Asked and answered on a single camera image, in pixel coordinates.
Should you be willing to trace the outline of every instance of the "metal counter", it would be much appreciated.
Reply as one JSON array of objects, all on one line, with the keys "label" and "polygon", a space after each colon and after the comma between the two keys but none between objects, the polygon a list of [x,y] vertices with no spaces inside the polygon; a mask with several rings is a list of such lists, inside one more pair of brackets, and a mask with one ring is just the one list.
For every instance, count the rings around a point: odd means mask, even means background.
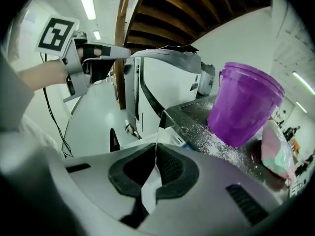
[{"label": "metal counter", "polygon": [[289,197],[285,180],[263,166],[261,158],[261,135],[258,132],[242,147],[231,147],[217,138],[207,125],[207,117],[216,96],[164,110],[160,127],[172,127],[188,144],[188,148],[222,158],[265,185],[280,202]]}]

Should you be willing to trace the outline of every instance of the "purple plastic container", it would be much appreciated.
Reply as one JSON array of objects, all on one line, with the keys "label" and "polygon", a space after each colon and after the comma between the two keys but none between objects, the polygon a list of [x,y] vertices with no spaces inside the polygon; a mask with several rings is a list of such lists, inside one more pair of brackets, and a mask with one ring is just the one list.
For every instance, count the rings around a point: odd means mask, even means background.
[{"label": "purple plastic container", "polygon": [[226,63],[220,75],[223,79],[208,125],[226,144],[239,147],[282,104],[284,89],[270,75],[245,64]]}]

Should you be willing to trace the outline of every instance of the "black vent grille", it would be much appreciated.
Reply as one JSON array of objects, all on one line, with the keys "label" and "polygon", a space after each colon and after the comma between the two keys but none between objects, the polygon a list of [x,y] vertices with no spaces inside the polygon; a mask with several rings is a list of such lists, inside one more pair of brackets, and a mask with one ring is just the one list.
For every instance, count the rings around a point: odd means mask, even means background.
[{"label": "black vent grille", "polygon": [[79,164],[79,165],[74,165],[74,166],[69,166],[66,168],[66,170],[69,172],[69,173],[73,173],[73,172],[76,172],[76,171],[82,171],[82,170],[85,170],[87,168],[90,168],[91,166],[87,163],[82,163],[82,164]]},{"label": "black vent grille", "polygon": [[268,216],[268,213],[241,185],[232,184],[226,187],[226,190],[252,225]]}]

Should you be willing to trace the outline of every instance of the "ceiling light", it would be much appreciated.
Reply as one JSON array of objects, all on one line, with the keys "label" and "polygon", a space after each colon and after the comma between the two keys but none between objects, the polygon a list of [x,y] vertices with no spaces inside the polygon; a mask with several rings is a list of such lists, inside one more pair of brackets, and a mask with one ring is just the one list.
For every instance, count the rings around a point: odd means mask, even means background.
[{"label": "ceiling light", "polygon": [[306,86],[308,88],[309,91],[312,92],[313,95],[315,95],[315,90],[300,76],[298,75],[296,72],[292,73],[300,82],[302,82],[304,84],[304,86]]},{"label": "ceiling light", "polygon": [[297,104],[305,113],[307,113],[306,109],[303,108],[300,103],[296,102],[296,104]]},{"label": "ceiling light", "polygon": [[100,40],[100,35],[99,35],[99,31],[93,31],[93,33],[94,33],[94,36],[95,36],[95,38],[97,39],[97,40]]},{"label": "ceiling light", "polygon": [[89,20],[96,19],[95,8],[93,0],[81,0],[85,13]]}]

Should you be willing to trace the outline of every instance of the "pink package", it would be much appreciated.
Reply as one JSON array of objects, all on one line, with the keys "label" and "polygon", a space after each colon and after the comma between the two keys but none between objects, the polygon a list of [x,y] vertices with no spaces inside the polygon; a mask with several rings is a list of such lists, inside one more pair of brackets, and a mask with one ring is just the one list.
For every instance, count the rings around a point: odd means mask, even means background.
[{"label": "pink package", "polygon": [[295,181],[291,147],[273,120],[267,121],[263,128],[261,161],[273,173],[284,179]]}]

